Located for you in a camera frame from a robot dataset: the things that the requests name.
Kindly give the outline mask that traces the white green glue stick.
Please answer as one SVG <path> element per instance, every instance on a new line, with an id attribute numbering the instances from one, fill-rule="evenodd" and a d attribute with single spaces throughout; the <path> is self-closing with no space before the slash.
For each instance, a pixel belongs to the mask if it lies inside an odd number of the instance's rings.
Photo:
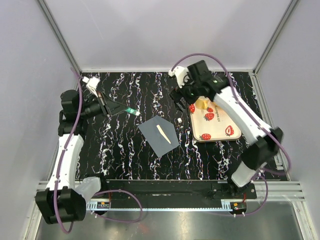
<path id="1" fill-rule="evenodd" d="M 140 112 L 138 110 L 130 108 L 130 107 L 128 107 L 125 111 L 131 115 L 135 115 L 135 116 L 140 115 Z"/>

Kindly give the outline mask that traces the beige lined letter paper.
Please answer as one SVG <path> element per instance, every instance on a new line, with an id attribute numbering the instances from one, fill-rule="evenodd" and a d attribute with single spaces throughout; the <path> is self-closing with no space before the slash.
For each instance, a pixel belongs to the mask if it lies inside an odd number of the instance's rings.
<path id="1" fill-rule="evenodd" d="M 168 136 L 165 134 L 164 130 L 161 128 L 161 126 L 159 124 L 156 125 L 157 130 L 159 131 L 159 133 L 162 135 L 162 137 L 169 143 L 171 144 L 170 139 L 168 138 Z"/>

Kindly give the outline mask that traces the grey paper envelope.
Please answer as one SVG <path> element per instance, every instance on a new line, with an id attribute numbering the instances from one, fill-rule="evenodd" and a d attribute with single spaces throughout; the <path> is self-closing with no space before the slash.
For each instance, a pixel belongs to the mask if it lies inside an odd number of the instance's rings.
<path id="1" fill-rule="evenodd" d="M 165 134 L 170 139 L 171 144 L 169 144 L 159 133 L 157 125 L 161 126 Z M 158 158 L 180 145 L 175 126 L 158 115 L 140 124 L 138 129 L 141 131 L 142 135 L 145 137 L 146 141 L 149 143 Z"/>

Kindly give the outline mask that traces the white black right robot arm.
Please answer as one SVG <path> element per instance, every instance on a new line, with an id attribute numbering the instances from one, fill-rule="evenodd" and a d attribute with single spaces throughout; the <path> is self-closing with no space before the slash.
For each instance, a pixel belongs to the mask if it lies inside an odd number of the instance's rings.
<path id="1" fill-rule="evenodd" d="M 194 104 L 200 97 L 205 97 L 222 108 L 245 137 L 249 147 L 240 155 L 240 164 L 231 174 L 232 182 L 227 185 L 228 195 L 239 198 L 261 166 L 278 154 L 283 131 L 260 119 L 231 86 L 229 75 L 213 75 L 204 60 L 188 67 L 176 66 L 168 75 L 177 82 L 170 97 L 179 110 L 185 108 L 182 99 Z"/>

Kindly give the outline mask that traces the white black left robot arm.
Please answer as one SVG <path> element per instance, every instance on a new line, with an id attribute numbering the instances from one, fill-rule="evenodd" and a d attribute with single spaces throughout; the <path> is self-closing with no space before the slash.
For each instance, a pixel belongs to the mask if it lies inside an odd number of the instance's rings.
<path id="1" fill-rule="evenodd" d="M 45 190 L 35 196 L 36 205 L 49 225 L 82 221 L 91 198 L 103 198 L 108 193 L 108 186 L 100 176 L 87 177 L 76 186 L 76 168 L 88 119 L 99 115 L 113 117 L 128 108 L 102 92 L 84 100 L 80 91 L 72 89 L 63 92 L 60 99 L 57 158 Z"/>

